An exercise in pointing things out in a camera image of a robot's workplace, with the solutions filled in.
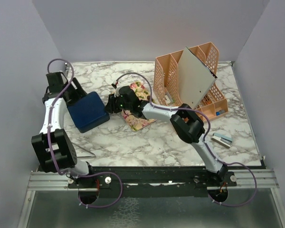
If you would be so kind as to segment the blue box lid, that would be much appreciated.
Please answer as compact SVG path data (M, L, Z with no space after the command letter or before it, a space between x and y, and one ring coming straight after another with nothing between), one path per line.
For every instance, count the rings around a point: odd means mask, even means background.
M75 126L77 126L77 122L85 116L108 114L97 92L90 92L87 96L80 99L74 105L69 106L67 109Z

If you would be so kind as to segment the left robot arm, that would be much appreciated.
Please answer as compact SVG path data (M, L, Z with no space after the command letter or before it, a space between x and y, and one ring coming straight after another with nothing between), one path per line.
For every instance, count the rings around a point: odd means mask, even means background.
M60 72L46 74L46 77L48 87L42 98L46 108L45 118L39 134L31 138L41 169L45 173L79 177L84 187L91 187L95 183L92 166L77 158L75 148L64 130L67 108L86 97L87 93L76 79L74 85L64 81L64 75Z

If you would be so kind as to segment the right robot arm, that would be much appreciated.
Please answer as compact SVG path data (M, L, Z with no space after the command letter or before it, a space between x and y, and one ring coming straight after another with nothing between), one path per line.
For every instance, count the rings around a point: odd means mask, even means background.
M108 113L129 111L136 118L171 123L178 137L192 145L203 160L210 183L219 186L226 180L227 165L212 151L212 145L206 141L204 122L189 105L182 104L176 108L154 105L146 100L140 100L128 85L118 87L112 84L112 87L115 93L109 95L105 106Z

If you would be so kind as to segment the floral serving tray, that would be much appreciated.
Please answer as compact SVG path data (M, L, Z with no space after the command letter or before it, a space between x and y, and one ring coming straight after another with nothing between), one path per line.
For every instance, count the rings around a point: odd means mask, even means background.
M137 89L141 87L143 90L138 92ZM140 100L148 101L150 99L150 91L144 86L144 84L140 81L136 81L130 84L130 88L135 92ZM122 117L128 126L131 128L132 131L139 131L140 129L150 125L151 123L155 122L155 119L140 119L134 117L130 111L123 110Z

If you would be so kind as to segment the peach plastic desk organizer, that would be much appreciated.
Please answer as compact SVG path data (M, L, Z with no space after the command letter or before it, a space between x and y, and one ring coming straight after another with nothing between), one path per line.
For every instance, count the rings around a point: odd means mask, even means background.
M216 85L219 50L212 42L155 59L153 91L161 105L188 104L210 120L228 113L228 102Z

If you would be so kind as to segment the grey board in organizer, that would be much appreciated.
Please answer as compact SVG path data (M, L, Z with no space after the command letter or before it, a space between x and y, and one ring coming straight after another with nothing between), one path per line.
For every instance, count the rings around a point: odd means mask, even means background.
M216 75L185 47L178 61L178 94L181 102L196 108L216 79Z

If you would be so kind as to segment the small blue cap item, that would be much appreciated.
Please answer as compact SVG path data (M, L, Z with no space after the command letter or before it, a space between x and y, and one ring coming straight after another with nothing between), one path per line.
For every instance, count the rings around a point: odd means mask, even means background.
M219 110L219 111L216 112L216 116L221 115L223 113L224 113L224 110Z

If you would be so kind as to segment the stapler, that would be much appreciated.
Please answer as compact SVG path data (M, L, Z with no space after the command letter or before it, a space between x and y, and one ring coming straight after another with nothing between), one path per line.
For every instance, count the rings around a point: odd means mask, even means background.
M233 143L232 138L219 133L213 133L211 140L217 142L218 144L224 146L225 148L230 148Z

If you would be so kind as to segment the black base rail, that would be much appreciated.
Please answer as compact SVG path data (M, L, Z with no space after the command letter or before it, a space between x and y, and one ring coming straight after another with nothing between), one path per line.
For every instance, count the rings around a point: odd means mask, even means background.
M211 178L203 166L184 167L94 167L91 178L78 178L68 185L85 196L116 199L159 197L207 197L209 190L235 187L235 174L228 171L222 180Z

